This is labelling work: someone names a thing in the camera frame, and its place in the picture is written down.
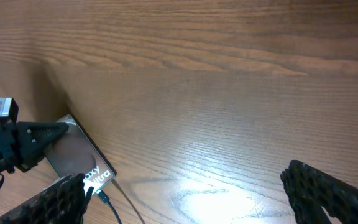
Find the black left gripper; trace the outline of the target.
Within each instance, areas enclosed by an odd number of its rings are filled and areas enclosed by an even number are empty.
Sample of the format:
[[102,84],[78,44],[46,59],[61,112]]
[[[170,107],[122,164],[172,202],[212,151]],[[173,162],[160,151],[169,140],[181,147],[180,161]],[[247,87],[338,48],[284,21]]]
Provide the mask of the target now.
[[68,125],[65,122],[0,123],[0,172],[13,173],[15,165],[22,172],[31,170],[45,157],[44,151],[49,145],[67,131]]

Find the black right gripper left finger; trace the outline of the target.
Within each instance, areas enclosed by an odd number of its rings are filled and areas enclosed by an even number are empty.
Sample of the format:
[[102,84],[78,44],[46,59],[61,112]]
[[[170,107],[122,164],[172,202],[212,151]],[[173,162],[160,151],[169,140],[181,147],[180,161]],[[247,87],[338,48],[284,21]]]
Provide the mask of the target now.
[[82,173],[56,180],[39,194],[0,216],[0,224],[82,224],[94,187]]

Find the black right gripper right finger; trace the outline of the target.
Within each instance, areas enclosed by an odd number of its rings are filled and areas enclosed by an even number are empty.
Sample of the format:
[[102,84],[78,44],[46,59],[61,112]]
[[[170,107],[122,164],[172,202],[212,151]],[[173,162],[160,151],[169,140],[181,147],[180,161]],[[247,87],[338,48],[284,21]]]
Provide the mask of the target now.
[[280,175],[297,223],[358,223],[358,189],[298,160]]

